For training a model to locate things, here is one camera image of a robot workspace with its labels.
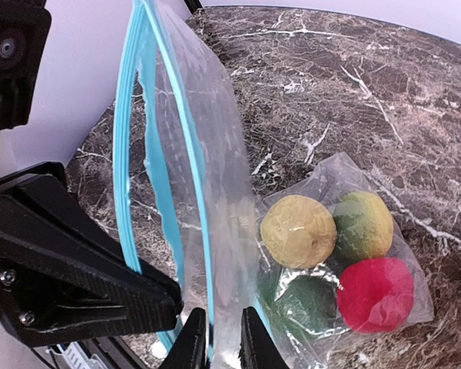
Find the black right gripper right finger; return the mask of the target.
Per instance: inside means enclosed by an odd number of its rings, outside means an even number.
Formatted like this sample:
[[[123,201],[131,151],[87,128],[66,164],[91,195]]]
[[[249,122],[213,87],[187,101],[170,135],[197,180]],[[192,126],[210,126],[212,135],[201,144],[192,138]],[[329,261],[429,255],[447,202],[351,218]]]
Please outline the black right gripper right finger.
[[[254,307],[241,317],[240,364],[246,369],[288,369]]]

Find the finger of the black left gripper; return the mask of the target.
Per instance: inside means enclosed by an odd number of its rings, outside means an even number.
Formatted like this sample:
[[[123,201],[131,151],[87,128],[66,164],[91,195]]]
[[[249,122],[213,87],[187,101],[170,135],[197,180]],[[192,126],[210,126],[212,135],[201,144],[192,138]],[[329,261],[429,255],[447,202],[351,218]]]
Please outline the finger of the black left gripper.
[[[0,179],[0,324],[28,346],[169,331],[183,302],[176,281],[141,263],[68,192],[45,162]]]

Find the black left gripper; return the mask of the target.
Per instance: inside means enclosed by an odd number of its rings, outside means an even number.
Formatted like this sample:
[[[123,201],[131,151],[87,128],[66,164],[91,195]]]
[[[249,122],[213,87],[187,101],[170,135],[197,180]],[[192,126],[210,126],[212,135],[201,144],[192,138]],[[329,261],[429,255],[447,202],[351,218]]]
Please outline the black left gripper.
[[[0,1],[0,132],[28,124],[51,27],[46,2]]]

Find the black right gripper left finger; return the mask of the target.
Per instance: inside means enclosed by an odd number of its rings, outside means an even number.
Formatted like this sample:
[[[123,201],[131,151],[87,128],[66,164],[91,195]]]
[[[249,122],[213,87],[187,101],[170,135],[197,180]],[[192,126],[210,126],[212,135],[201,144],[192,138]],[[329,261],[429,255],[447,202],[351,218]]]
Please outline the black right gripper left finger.
[[[201,369],[206,362],[206,312],[196,307],[190,313],[167,355],[168,369]]]

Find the dark green toy pepper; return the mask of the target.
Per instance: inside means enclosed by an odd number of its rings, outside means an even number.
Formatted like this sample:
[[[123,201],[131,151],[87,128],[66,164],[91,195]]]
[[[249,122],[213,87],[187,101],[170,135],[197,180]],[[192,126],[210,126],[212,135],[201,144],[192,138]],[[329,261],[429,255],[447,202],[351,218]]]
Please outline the dark green toy pepper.
[[[323,334],[335,328],[337,299],[330,284],[322,279],[300,275],[276,296],[276,277],[266,276],[258,284],[270,325],[278,333],[286,331],[302,337]]]

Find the large clear zip bag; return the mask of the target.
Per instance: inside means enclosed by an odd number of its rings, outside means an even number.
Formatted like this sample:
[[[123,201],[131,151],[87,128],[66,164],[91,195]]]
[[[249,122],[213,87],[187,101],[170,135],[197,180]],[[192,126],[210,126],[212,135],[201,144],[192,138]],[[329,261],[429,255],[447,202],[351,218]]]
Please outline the large clear zip bag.
[[[333,210],[335,205],[339,202],[339,199],[355,191],[368,191],[377,194],[354,161],[343,152],[337,153],[321,161],[315,169],[313,169],[308,178],[293,184],[289,188],[265,197],[259,206],[260,225],[268,210],[281,198],[288,195],[298,194],[312,198],[320,202],[333,216]],[[393,243],[387,255],[383,258],[399,258],[404,261],[414,281],[413,309],[406,322],[394,331],[374,334],[361,334],[352,331],[347,327],[337,307],[335,328],[323,334],[315,334],[308,337],[298,337],[289,331],[280,334],[270,325],[267,314],[263,309],[260,292],[257,287],[258,301],[264,320],[287,366],[291,368],[329,368],[333,363],[331,357],[333,353],[349,349],[369,339],[386,336],[400,331],[405,327],[426,323],[433,319],[434,307],[429,293],[426,275],[412,249],[403,238],[401,230],[394,218],[393,223]],[[264,242],[260,235],[260,226],[258,240],[260,246],[258,284],[261,279],[266,276],[270,275],[276,277],[279,284],[279,290],[276,296],[279,297],[284,292],[285,287],[294,278],[300,275],[306,275],[328,282],[330,286],[333,287],[337,299],[337,291],[340,287],[340,277],[350,265],[353,265],[341,261],[335,255],[337,240],[331,256],[316,267],[308,269],[287,268],[278,264],[264,246]]]

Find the red toy apple large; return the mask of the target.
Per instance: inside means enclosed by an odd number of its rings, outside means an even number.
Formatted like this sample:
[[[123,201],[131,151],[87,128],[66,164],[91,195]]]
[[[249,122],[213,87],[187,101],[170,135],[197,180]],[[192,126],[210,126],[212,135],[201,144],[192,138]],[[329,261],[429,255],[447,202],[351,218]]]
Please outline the red toy apple large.
[[[374,258],[350,265],[340,277],[337,307],[347,327],[361,334],[396,330],[414,304],[414,281],[399,258]]]

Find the small clear zip bag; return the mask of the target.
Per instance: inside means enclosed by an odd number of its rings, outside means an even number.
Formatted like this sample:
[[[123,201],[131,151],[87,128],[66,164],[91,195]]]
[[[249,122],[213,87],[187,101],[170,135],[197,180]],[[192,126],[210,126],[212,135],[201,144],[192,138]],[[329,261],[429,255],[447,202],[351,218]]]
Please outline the small clear zip bag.
[[[184,310],[204,308],[212,368],[239,368],[254,305],[257,218],[233,86],[219,58],[166,5],[136,1],[114,109],[115,214],[126,265],[140,271],[130,211],[131,93],[143,90],[144,166],[172,250]]]

